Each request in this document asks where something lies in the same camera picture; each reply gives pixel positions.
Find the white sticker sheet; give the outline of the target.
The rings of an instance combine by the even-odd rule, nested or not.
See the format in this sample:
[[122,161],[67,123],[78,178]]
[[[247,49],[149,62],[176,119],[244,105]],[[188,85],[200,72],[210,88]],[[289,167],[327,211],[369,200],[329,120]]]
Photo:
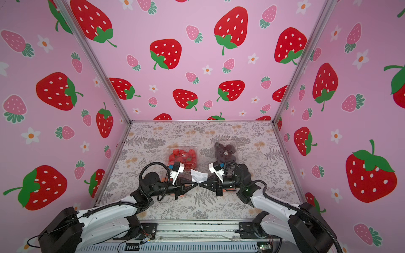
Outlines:
[[190,170],[190,174],[192,176],[192,182],[202,183],[208,179],[208,174],[193,169]]

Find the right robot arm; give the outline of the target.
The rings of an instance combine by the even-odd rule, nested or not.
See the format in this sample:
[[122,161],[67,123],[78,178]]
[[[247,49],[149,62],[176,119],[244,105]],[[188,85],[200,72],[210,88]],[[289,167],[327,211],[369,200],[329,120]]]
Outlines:
[[239,200],[261,212],[250,222],[240,222],[236,231],[242,239],[289,241],[302,253],[327,253],[335,248],[343,251],[337,236],[320,212],[310,203],[293,205],[267,194],[267,184],[252,180],[245,164],[235,162],[209,165],[211,176],[199,186],[216,193],[235,190]]

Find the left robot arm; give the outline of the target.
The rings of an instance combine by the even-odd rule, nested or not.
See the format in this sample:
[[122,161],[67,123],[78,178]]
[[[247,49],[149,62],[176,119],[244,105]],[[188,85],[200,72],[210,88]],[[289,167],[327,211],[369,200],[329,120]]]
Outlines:
[[141,223],[138,214],[154,204],[153,198],[160,201],[174,195],[178,199],[198,186],[180,176],[184,168],[180,162],[172,166],[152,162],[141,170],[138,189],[129,196],[87,210],[64,209],[36,236],[37,248],[43,253],[76,253],[110,239],[147,239],[154,234],[157,225]]

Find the small clear box of tomatoes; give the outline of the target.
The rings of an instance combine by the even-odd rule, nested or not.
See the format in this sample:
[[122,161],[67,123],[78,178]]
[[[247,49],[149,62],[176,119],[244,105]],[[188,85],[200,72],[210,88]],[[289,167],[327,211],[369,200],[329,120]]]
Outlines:
[[237,190],[236,190],[236,188],[229,188],[229,189],[227,189],[227,188],[222,188],[221,190],[220,190],[220,192],[222,192],[222,193],[224,193],[224,192],[236,192]]

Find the clear box of red strawberries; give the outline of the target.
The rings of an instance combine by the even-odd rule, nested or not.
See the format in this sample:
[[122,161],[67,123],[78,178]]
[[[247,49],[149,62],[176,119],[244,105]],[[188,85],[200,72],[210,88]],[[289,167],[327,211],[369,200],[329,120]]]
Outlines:
[[186,171],[197,169],[198,156],[197,149],[194,147],[170,149],[167,158],[168,165],[173,165],[175,162],[180,162],[185,165]]

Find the clear box of dark berries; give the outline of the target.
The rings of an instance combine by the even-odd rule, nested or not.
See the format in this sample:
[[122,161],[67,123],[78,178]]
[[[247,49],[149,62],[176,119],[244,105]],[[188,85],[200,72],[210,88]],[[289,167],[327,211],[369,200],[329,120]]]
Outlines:
[[232,142],[215,142],[214,155],[218,163],[238,162],[236,145]]

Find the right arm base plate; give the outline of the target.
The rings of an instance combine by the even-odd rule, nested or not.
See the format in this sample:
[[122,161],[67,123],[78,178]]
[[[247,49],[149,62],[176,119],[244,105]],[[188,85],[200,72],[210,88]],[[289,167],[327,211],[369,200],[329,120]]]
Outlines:
[[267,234],[262,228],[261,222],[268,215],[268,212],[262,211],[252,221],[240,222],[235,233],[240,234],[241,239],[280,239],[278,236]]

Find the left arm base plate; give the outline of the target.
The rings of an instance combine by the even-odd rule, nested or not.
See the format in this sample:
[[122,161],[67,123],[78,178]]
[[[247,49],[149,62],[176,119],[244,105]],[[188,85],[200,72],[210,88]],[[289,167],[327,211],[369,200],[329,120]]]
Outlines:
[[155,222],[140,222],[136,215],[125,217],[129,228],[113,237],[113,240],[143,240],[155,239],[158,224]]

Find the aluminium front rail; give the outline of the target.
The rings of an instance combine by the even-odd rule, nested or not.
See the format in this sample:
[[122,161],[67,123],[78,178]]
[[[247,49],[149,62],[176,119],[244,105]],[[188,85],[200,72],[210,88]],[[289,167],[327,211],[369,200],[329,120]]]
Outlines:
[[155,239],[107,240],[81,249],[82,253],[298,253],[290,237],[241,239],[235,233],[249,220],[160,221]]

